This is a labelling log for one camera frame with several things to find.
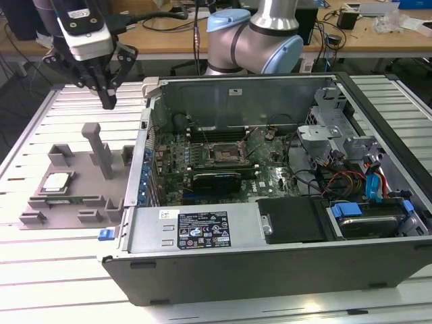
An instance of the blue clip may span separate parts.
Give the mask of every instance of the blue clip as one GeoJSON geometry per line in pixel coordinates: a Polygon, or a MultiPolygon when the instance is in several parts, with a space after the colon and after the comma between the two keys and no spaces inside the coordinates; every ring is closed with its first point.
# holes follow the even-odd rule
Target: blue clip
{"type": "Polygon", "coordinates": [[[414,206],[412,206],[412,203],[409,200],[404,200],[402,206],[405,208],[408,214],[412,214],[414,212],[414,206]]]}
{"type": "Polygon", "coordinates": [[[366,177],[366,197],[375,200],[377,203],[382,201],[381,197],[378,197],[378,189],[381,179],[375,173],[369,174],[366,177]]]}
{"type": "Polygon", "coordinates": [[[356,202],[340,202],[335,204],[331,211],[335,218],[361,216],[362,211],[356,202]]]}
{"type": "Polygon", "coordinates": [[[114,240],[115,239],[114,229],[108,229],[108,228],[101,229],[97,239],[99,241],[112,241],[112,240],[114,240]]]}

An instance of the motherboard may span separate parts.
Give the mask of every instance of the motherboard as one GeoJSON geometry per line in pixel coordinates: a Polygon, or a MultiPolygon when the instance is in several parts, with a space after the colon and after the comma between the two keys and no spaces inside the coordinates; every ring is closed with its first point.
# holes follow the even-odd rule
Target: motherboard
{"type": "Polygon", "coordinates": [[[160,135],[154,162],[161,204],[247,203],[300,196],[286,163],[286,138],[258,128],[237,138],[204,132],[160,135]]]}

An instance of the wooden desk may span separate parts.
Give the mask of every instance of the wooden desk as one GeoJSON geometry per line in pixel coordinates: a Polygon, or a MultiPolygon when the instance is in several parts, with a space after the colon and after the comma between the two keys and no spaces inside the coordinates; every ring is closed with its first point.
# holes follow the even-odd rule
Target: wooden desk
{"type": "MultiPolygon", "coordinates": [[[[345,0],[329,0],[331,8],[320,9],[319,19],[331,11],[340,8],[345,0]]],[[[430,19],[432,10],[404,10],[413,18],[430,19]]],[[[415,31],[404,30],[403,32],[377,34],[372,27],[372,18],[363,18],[357,21],[354,30],[346,31],[347,41],[345,47],[338,53],[338,57],[429,57],[432,56],[432,38],[427,38],[415,31]]],[[[335,24],[336,17],[329,20],[335,24]]],[[[171,28],[184,24],[183,21],[158,19],[147,22],[155,28],[171,28]]],[[[201,31],[201,57],[207,58],[208,37],[205,32],[207,21],[199,23],[201,31]]],[[[327,32],[339,33],[331,26],[326,27],[327,32]]],[[[192,31],[181,33],[163,33],[146,30],[141,25],[123,35],[120,41],[124,44],[135,46],[140,54],[138,59],[192,59],[192,31]]],[[[31,60],[39,60],[47,50],[33,41],[18,42],[17,46],[23,54],[31,60]]],[[[304,47],[303,58],[309,64],[317,56],[321,48],[321,39],[317,31],[314,32],[312,42],[304,47]]],[[[16,50],[9,43],[4,35],[3,28],[0,28],[0,52],[10,61],[22,61],[16,50]]]]}

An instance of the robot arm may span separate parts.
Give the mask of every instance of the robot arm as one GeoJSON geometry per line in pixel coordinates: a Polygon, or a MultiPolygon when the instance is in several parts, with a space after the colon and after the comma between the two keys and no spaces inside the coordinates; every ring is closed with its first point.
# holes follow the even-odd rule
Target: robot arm
{"type": "Polygon", "coordinates": [[[245,9],[218,11],[209,18],[207,75],[246,69],[257,74],[287,73],[303,49],[294,17],[297,0],[261,0],[250,17],[245,9]]]}
{"type": "Polygon", "coordinates": [[[95,0],[33,0],[48,32],[53,48],[43,58],[52,70],[67,77],[77,87],[85,86],[97,94],[104,109],[113,109],[115,91],[131,70],[138,50],[118,41],[128,22],[114,20],[109,25],[95,0]],[[116,55],[119,69],[109,63],[116,55]]]}

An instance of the black cable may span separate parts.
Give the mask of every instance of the black cable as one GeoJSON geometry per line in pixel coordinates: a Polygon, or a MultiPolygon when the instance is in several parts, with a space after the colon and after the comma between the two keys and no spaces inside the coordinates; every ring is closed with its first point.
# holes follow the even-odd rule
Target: black cable
{"type": "Polygon", "coordinates": [[[321,54],[322,54],[322,52],[323,52],[323,50],[325,48],[325,37],[324,37],[324,32],[323,32],[324,28],[320,27],[318,19],[316,19],[315,24],[317,25],[317,28],[319,30],[319,34],[321,36],[321,48],[319,49],[318,56],[315,59],[315,62],[313,63],[313,65],[312,65],[312,69],[311,69],[312,72],[315,69],[315,67],[317,66],[319,58],[320,58],[320,56],[321,56],[321,54]]]}
{"type": "Polygon", "coordinates": [[[298,181],[302,182],[303,184],[306,184],[307,186],[310,186],[311,188],[314,188],[315,190],[321,192],[321,188],[314,184],[311,184],[310,181],[308,182],[306,180],[303,180],[302,178],[299,178],[297,175],[294,175],[293,178],[296,178],[298,181]]]}
{"type": "MultiPolygon", "coordinates": [[[[14,70],[10,67],[10,65],[8,64],[8,62],[6,62],[6,59],[4,58],[4,56],[0,53],[0,59],[1,60],[3,60],[3,63],[6,65],[6,67],[9,69],[9,71],[10,71],[10,73],[11,73],[11,75],[12,75],[12,77],[13,77],[13,75],[15,74],[15,72],[14,72],[14,70]]],[[[17,76],[17,80],[18,80],[18,83],[20,83],[20,86],[21,86],[21,89],[22,90],[24,90],[24,91],[28,91],[28,92],[30,92],[30,93],[34,93],[34,94],[36,94],[36,95],[38,95],[38,96],[40,96],[40,97],[42,97],[42,98],[45,98],[46,97],[46,95],[44,95],[44,94],[41,94],[40,92],[37,92],[37,91],[35,91],[35,90],[32,90],[32,89],[26,89],[26,87],[22,84],[22,79],[25,79],[25,78],[27,78],[27,77],[24,77],[24,78],[20,78],[19,76],[17,76]]]]}
{"type": "Polygon", "coordinates": [[[142,20],[150,20],[153,18],[173,18],[178,20],[187,20],[189,18],[188,10],[184,7],[183,3],[180,2],[182,8],[181,13],[166,12],[166,11],[152,11],[141,16],[131,17],[128,24],[136,24],[142,20]]]}
{"type": "Polygon", "coordinates": [[[9,26],[9,24],[6,24],[3,26],[3,29],[5,31],[6,37],[7,39],[9,39],[9,42],[12,44],[12,46],[14,47],[14,49],[34,68],[36,69],[36,71],[49,83],[50,86],[52,86],[53,84],[51,83],[51,81],[33,64],[33,62],[31,62],[31,60],[29,60],[27,58],[27,56],[25,56],[19,48],[17,48],[17,46],[15,45],[14,41],[12,40],[12,38],[10,37],[9,33],[7,32],[7,27],[9,26]]]}
{"type": "MultiPolygon", "coordinates": [[[[10,79],[10,77],[7,75],[7,71],[6,71],[5,66],[3,65],[3,62],[2,62],[2,61],[0,61],[0,66],[1,66],[1,69],[3,70],[3,73],[5,74],[5,76],[6,76],[6,78],[7,78],[7,81],[9,82],[11,79],[10,79]]],[[[15,93],[15,96],[16,96],[18,102],[20,103],[22,110],[23,110],[26,114],[28,114],[28,112],[27,112],[27,110],[26,110],[24,104],[23,104],[22,101],[21,101],[21,97],[17,94],[17,92],[16,92],[16,90],[15,90],[14,88],[12,88],[12,91],[15,93]]],[[[28,115],[28,116],[23,116],[23,115],[21,115],[21,114],[19,114],[19,113],[16,113],[16,112],[14,112],[14,111],[11,111],[11,110],[7,109],[6,107],[4,107],[3,110],[9,112],[9,113],[12,114],[12,115],[17,115],[18,117],[21,117],[21,118],[28,118],[28,117],[30,117],[30,115],[28,115]]]]}
{"type": "Polygon", "coordinates": [[[431,69],[429,69],[429,68],[423,66],[422,63],[418,62],[418,61],[416,60],[415,57],[411,57],[411,60],[413,60],[413,62],[414,62],[415,64],[417,64],[420,68],[424,69],[425,71],[427,71],[427,72],[432,71],[431,69]]]}
{"type": "Polygon", "coordinates": [[[4,143],[6,144],[6,146],[11,149],[12,145],[9,144],[9,142],[7,141],[6,135],[5,135],[5,133],[3,133],[2,130],[0,130],[0,136],[2,137],[2,139],[3,139],[4,143]]]}
{"type": "MultiPolygon", "coordinates": [[[[206,19],[208,19],[208,17],[200,18],[200,19],[198,19],[198,21],[206,20],[206,19]]],[[[187,23],[182,24],[182,25],[177,26],[177,27],[173,27],[173,28],[165,28],[165,29],[159,29],[159,28],[153,28],[153,27],[146,26],[144,23],[147,22],[147,21],[148,21],[148,20],[145,20],[145,21],[142,22],[142,27],[144,27],[144,28],[146,28],[146,29],[149,29],[149,30],[153,30],[153,31],[155,31],[155,32],[187,32],[187,31],[189,31],[191,28],[185,28],[185,27],[187,27],[187,26],[192,25],[192,24],[195,23],[195,22],[187,22],[187,23]]]]}
{"type": "Polygon", "coordinates": [[[297,132],[292,133],[290,141],[288,142],[287,148],[286,148],[286,155],[285,155],[285,161],[286,163],[289,165],[290,164],[290,148],[291,148],[291,144],[293,139],[295,139],[295,137],[297,136],[297,132]]]}
{"type": "Polygon", "coordinates": [[[293,122],[296,126],[298,125],[298,124],[296,123],[296,121],[294,120],[294,118],[293,118],[290,114],[288,114],[288,113],[277,113],[277,114],[273,115],[273,116],[269,119],[269,121],[267,122],[267,126],[270,126],[270,125],[271,125],[271,122],[272,122],[272,121],[273,121],[277,116],[285,116],[285,117],[288,117],[288,118],[290,118],[291,122],[293,122]]]}
{"type": "Polygon", "coordinates": [[[326,21],[328,21],[330,18],[335,17],[335,16],[338,16],[338,15],[340,14],[341,11],[345,11],[345,10],[346,10],[346,9],[344,9],[344,8],[340,8],[340,9],[338,9],[338,10],[333,10],[333,11],[331,11],[331,12],[327,12],[327,13],[324,15],[324,17],[323,17],[323,20],[326,22],[326,21]]]}
{"type": "Polygon", "coordinates": [[[345,46],[345,44],[346,44],[346,41],[347,41],[346,33],[345,33],[341,28],[337,27],[335,24],[332,24],[331,22],[318,21],[318,23],[320,23],[320,24],[327,24],[327,25],[330,25],[330,26],[332,26],[333,28],[339,30],[339,31],[342,33],[342,35],[344,36],[344,37],[343,37],[343,41],[342,41],[342,43],[339,44],[339,45],[336,46],[336,47],[333,47],[333,46],[331,46],[331,45],[328,45],[327,43],[325,44],[325,46],[326,46],[327,48],[329,48],[329,49],[331,49],[332,51],[334,51],[334,58],[333,58],[333,62],[331,63],[331,68],[332,68],[332,67],[334,66],[336,60],[338,59],[338,51],[340,51],[340,49],[342,49],[342,48],[345,46]]]}
{"type": "Polygon", "coordinates": [[[294,172],[294,175],[296,176],[298,173],[300,173],[300,172],[309,172],[309,173],[311,173],[311,172],[314,172],[315,170],[310,170],[310,169],[301,169],[301,170],[298,170],[298,171],[295,171],[294,172]]]}

